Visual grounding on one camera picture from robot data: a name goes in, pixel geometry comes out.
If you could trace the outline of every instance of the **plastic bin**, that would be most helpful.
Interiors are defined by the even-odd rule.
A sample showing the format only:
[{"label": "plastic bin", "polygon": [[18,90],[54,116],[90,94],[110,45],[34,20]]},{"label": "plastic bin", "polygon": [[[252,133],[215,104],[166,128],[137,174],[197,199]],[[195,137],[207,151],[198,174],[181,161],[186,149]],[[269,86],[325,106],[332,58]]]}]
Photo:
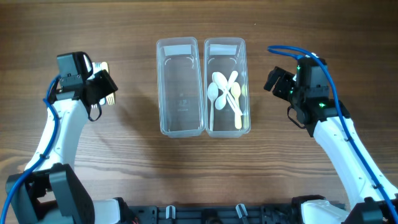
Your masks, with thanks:
[{"label": "plastic bin", "polygon": [[[248,66],[246,61],[246,46],[241,38],[211,38],[205,41],[205,112],[206,131],[214,138],[238,138],[250,131],[250,104],[248,89]],[[229,103],[222,110],[214,109],[213,130],[210,130],[210,100],[207,98],[207,88],[213,81],[213,72],[221,72],[229,79],[232,71],[238,72],[236,82],[241,87],[239,107],[243,113],[242,128],[235,128],[235,113]]]},{"label": "plastic bin", "polygon": [[200,135],[205,125],[198,42],[181,37],[156,46],[160,130],[170,138]]}]

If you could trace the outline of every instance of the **beige spoon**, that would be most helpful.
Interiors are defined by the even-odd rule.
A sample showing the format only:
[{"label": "beige spoon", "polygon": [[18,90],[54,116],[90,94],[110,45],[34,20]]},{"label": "beige spoon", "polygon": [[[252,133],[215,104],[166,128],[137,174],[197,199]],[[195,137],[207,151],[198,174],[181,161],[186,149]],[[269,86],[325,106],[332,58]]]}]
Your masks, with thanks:
[{"label": "beige spoon", "polygon": [[[239,96],[241,95],[241,87],[239,83],[234,82],[231,87],[231,94],[235,98],[236,105],[239,108]],[[241,129],[242,128],[242,118],[240,114],[235,113],[235,128]]]}]

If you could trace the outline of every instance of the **blue tube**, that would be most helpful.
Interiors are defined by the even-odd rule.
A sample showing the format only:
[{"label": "blue tube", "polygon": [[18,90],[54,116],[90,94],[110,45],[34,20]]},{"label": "blue tube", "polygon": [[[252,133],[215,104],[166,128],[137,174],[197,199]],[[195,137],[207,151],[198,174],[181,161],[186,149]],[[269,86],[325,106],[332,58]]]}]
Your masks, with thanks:
[{"label": "blue tube", "polygon": [[43,161],[45,160],[44,158],[48,156],[48,154],[51,151],[52,145],[54,144],[55,138],[57,137],[57,133],[58,133],[58,127],[59,127],[59,118],[57,116],[57,113],[55,112],[54,108],[52,107],[52,105],[47,101],[48,95],[49,95],[49,91],[51,90],[52,86],[54,85],[54,83],[57,81],[58,77],[55,77],[55,79],[51,82],[49,89],[47,90],[47,94],[46,94],[46,98],[43,99],[45,105],[47,106],[47,108],[50,108],[50,111],[54,117],[54,130],[52,132],[49,144],[47,145],[47,147],[45,148],[44,152],[43,152],[43,156],[44,157],[40,157],[37,162],[35,164],[33,164],[33,166],[27,170],[25,170],[22,175],[18,178],[18,180],[15,182],[15,184],[12,186],[10,192],[7,195],[6,201],[4,202],[4,206],[2,208],[2,212],[1,212],[1,219],[0,219],[0,223],[1,224],[5,224],[6,223],[6,217],[7,217],[7,211],[8,208],[10,206],[12,197],[14,196],[14,194],[19,190],[19,187],[21,186],[21,184],[24,183],[26,177],[28,177],[29,175],[31,175],[31,173],[38,168],[38,166],[43,163]]},{"label": "blue tube", "polygon": [[[316,57],[314,56],[311,52],[301,49],[299,47],[293,47],[293,46],[285,46],[285,45],[272,45],[272,46],[268,46],[268,51],[274,54],[280,54],[280,55],[285,55],[285,56],[289,56],[292,57],[296,60],[298,60],[298,58],[300,58],[299,56],[303,57],[302,55],[295,55],[295,54],[290,54],[290,53],[286,53],[286,52],[281,52],[278,51],[276,49],[282,49],[282,50],[293,50],[296,52],[300,52],[303,53],[305,55],[308,55],[309,57],[311,57],[312,59],[314,59],[314,61],[316,61],[316,63],[320,66],[320,68],[322,69],[323,73],[325,73],[326,78],[329,81],[331,90],[333,92],[333,97],[335,100],[335,106],[336,106],[336,110],[338,113],[338,117],[340,119],[341,125],[344,129],[344,132],[347,135],[347,139],[349,140],[349,143],[351,144],[351,146],[353,147],[355,153],[358,155],[359,159],[361,160],[363,166],[365,167],[366,171],[369,173],[369,175],[371,176],[372,180],[374,181],[374,183],[376,184],[376,186],[381,186],[380,181],[377,179],[376,175],[374,174],[373,170],[371,169],[371,167],[369,166],[369,164],[366,162],[366,159],[363,157],[361,151],[359,151],[358,147],[356,146],[353,138],[351,137],[351,135],[349,134],[347,125],[345,123],[344,117],[343,117],[343,113],[341,112],[340,109],[340,105],[338,103],[338,95],[337,95],[337,91],[336,91],[336,86],[335,83],[333,82],[331,75],[329,74],[329,71],[327,70],[326,66],[324,66],[322,64],[322,62]],[[386,191],[384,190],[384,187],[378,187],[377,189],[379,189],[380,194],[383,196],[384,201],[387,203],[388,209],[391,212],[392,217],[394,218],[394,221],[396,224],[398,224],[398,215],[397,215],[397,211],[395,210],[390,198],[388,197]]]}]

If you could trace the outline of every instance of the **brown wooden surface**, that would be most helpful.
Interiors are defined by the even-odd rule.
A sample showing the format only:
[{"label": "brown wooden surface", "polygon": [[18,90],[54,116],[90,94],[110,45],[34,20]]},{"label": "brown wooden surface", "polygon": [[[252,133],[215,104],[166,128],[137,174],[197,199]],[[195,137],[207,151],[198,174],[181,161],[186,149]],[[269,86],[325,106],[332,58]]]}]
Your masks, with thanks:
[{"label": "brown wooden surface", "polygon": [[[41,137],[42,98],[56,55],[83,50],[107,61],[115,106],[81,134],[75,172],[92,199],[131,205],[288,202],[322,194],[347,203],[331,162],[263,90],[278,65],[266,51],[297,45],[324,57],[340,99],[374,160],[398,185],[396,1],[206,1],[0,5],[0,203]],[[251,132],[239,139],[169,139],[160,133],[155,43],[196,37],[203,71],[209,37],[242,37],[248,52]],[[16,222],[12,210],[9,223]]]}]

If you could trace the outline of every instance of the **wooden table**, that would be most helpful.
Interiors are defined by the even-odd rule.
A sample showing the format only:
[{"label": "wooden table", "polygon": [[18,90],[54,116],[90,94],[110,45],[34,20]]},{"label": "wooden table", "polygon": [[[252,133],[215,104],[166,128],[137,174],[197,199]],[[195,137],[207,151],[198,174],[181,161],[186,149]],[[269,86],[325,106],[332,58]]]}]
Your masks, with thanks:
[{"label": "wooden table", "polygon": [[[107,61],[114,106],[81,134],[75,172],[94,200],[130,205],[261,204],[321,194],[347,203],[330,160],[263,90],[272,44],[326,59],[364,145],[398,185],[398,19],[395,1],[170,1],[0,5],[0,203],[24,170],[46,120],[42,103],[56,56]],[[160,133],[155,43],[168,37],[242,37],[248,52],[251,132],[239,139],[169,139]],[[16,219],[12,210],[9,223]]]}]

